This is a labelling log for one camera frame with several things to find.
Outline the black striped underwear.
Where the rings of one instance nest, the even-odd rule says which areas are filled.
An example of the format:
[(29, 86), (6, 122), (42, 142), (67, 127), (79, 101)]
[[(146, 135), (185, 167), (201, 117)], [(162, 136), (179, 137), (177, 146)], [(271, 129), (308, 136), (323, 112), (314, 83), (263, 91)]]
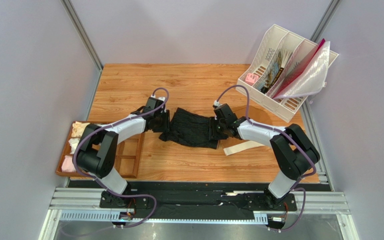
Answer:
[(169, 131), (159, 139), (192, 148), (217, 149), (218, 141), (209, 138), (210, 118), (177, 108), (169, 123)]

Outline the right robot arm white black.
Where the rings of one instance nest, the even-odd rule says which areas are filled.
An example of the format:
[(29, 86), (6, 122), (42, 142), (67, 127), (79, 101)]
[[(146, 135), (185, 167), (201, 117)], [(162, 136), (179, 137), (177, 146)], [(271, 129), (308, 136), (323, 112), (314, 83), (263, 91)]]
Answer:
[(280, 170), (264, 190), (263, 199), (270, 208), (280, 205), (295, 183), (321, 159), (304, 130), (295, 123), (283, 127), (263, 124), (246, 116), (238, 118), (226, 103), (216, 102), (213, 110), (215, 116), (210, 118), (210, 139), (236, 138), (273, 150)]

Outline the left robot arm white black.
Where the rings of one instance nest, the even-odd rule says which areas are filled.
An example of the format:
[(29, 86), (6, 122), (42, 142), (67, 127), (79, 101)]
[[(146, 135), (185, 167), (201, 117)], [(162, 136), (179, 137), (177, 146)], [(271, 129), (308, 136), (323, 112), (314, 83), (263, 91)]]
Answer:
[(110, 193), (122, 195), (128, 182), (115, 169), (118, 145), (149, 130), (167, 132), (170, 128), (167, 101), (166, 97), (152, 95), (144, 106), (119, 121), (86, 126), (72, 159), (75, 169), (97, 180)]

